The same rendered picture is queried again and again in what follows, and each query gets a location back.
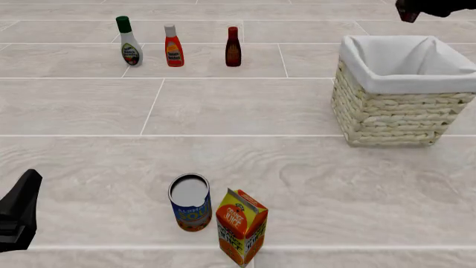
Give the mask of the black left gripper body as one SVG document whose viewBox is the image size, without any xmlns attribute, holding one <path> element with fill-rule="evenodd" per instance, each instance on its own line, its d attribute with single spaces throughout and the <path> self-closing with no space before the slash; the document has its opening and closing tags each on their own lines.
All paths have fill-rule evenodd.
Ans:
<svg viewBox="0 0 476 268">
<path fill-rule="evenodd" d="M 0 253 L 26 250 L 37 230 L 36 218 L 0 215 Z"/>
</svg>

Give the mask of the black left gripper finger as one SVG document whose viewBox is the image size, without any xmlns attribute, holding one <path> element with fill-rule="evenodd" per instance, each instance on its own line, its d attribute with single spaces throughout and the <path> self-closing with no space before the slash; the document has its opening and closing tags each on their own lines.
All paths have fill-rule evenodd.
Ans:
<svg viewBox="0 0 476 268">
<path fill-rule="evenodd" d="M 42 176 L 34 169 L 25 171 L 0 199 L 0 221 L 36 223 L 36 203 Z"/>
</svg>

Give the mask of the woven basket with white liner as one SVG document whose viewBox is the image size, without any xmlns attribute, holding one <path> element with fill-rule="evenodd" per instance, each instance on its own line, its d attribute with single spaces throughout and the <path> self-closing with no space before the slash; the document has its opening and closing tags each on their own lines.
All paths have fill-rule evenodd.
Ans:
<svg viewBox="0 0 476 268">
<path fill-rule="evenodd" d="M 332 109 L 348 144 L 434 144 L 476 98 L 476 64 L 433 36 L 341 40 Z"/>
</svg>

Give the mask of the blue soup can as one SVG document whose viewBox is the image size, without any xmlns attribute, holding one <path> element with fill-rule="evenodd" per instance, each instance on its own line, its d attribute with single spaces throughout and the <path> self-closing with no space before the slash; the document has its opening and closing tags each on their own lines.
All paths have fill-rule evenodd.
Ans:
<svg viewBox="0 0 476 268">
<path fill-rule="evenodd" d="M 186 232 L 198 232 L 211 221 L 210 185 L 203 176 L 178 176 L 168 188 L 168 197 L 179 227 Z"/>
</svg>

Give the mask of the white ranch dressing bottle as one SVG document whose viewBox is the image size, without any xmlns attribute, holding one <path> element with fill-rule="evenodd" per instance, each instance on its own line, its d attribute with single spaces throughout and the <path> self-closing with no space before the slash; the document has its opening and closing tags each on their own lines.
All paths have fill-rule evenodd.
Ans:
<svg viewBox="0 0 476 268">
<path fill-rule="evenodd" d="M 122 58 L 129 66 L 140 66 L 144 58 L 143 51 L 133 35 L 129 17 L 119 16 L 115 20 L 120 33 L 120 54 Z"/>
</svg>

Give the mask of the red ketchup bottle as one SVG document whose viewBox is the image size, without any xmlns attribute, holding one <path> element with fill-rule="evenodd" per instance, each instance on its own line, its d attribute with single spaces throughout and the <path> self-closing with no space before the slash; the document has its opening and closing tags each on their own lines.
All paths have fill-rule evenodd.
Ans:
<svg viewBox="0 0 476 268">
<path fill-rule="evenodd" d="M 174 24 L 167 24 L 164 26 L 165 30 L 165 56 L 167 65 L 170 67 L 181 67 L 184 65 L 184 53 L 176 34 L 176 27 Z"/>
</svg>

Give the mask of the orange juice carton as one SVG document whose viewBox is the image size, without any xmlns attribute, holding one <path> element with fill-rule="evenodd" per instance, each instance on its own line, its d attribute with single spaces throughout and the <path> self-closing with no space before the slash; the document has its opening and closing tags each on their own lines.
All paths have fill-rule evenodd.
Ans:
<svg viewBox="0 0 476 268">
<path fill-rule="evenodd" d="M 263 247 L 267 219 L 264 205 L 240 189 L 228 189 L 216 210 L 220 249 L 246 268 Z"/>
</svg>

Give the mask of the dark red sauce bottle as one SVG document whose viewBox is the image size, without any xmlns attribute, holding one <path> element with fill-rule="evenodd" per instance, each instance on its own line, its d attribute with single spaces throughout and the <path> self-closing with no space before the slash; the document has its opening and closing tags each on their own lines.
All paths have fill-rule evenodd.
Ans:
<svg viewBox="0 0 476 268">
<path fill-rule="evenodd" d="M 225 64 L 230 67 L 241 65 L 242 53 L 238 38 L 238 27 L 232 26 L 228 29 L 228 41 L 225 49 Z"/>
</svg>

